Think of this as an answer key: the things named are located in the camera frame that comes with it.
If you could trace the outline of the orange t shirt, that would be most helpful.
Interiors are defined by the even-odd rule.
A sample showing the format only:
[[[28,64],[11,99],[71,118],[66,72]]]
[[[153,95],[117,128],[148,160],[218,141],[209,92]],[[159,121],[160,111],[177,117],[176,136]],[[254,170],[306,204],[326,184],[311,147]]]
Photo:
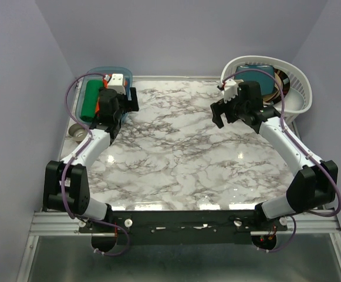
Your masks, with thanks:
[[[108,88],[108,81],[105,79],[102,79],[103,82],[103,87],[104,88]],[[96,108],[95,108],[95,113],[97,113],[99,111],[99,99],[97,99],[97,103],[96,103]]]

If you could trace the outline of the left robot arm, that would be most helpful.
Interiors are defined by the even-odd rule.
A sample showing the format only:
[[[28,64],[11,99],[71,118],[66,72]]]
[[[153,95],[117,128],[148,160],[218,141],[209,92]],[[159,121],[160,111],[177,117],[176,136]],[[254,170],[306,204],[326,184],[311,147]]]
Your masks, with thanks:
[[[71,154],[46,165],[43,206],[67,212],[71,218],[91,219],[98,231],[106,232],[113,223],[112,207],[91,197],[87,171],[114,142],[127,114],[139,111],[136,88],[127,95],[100,88],[97,104],[89,135]]]

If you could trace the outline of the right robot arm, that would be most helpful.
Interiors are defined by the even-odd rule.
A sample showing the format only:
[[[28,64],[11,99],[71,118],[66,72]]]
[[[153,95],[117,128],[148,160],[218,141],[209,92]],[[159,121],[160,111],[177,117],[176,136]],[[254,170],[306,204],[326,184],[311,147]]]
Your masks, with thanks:
[[[337,165],[313,154],[285,124],[273,106],[264,106],[260,85],[254,81],[222,83],[224,97],[211,104],[212,121],[222,128],[222,115],[228,123],[243,121],[266,139],[283,158],[294,178],[286,192],[255,206],[253,225],[266,230],[274,219],[312,212],[335,200]]]

